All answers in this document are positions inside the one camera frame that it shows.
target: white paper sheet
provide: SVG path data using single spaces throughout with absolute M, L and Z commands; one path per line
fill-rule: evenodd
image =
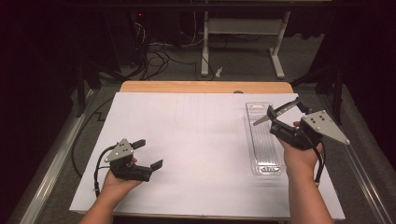
M 176 217 L 290 217 L 286 174 L 274 179 L 253 175 L 244 127 L 247 102 L 277 108 L 297 94 L 119 92 L 113 101 L 71 211 L 85 212 L 95 200 L 93 172 L 100 153 L 122 138 L 146 139 L 134 156 L 153 173 L 115 209 L 120 214 Z M 292 125 L 302 114 L 294 107 L 279 117 Z M 280 154 L 283 148 L 274 139 Z M 103 183 L 106 169 L 99 172 Z M 344 219 L 328 172 L 319 189 L 334 219 Z

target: transparent plastic container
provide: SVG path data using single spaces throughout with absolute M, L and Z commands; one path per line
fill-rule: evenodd
M 278 160 L 274 138 L 270 133 L 271 121 L 254 126 L 253 122 L 267 114 L 271 103 L 246 103 L 245 128 L 247 144 L 254 175 L 280 175 L 282 172 Z

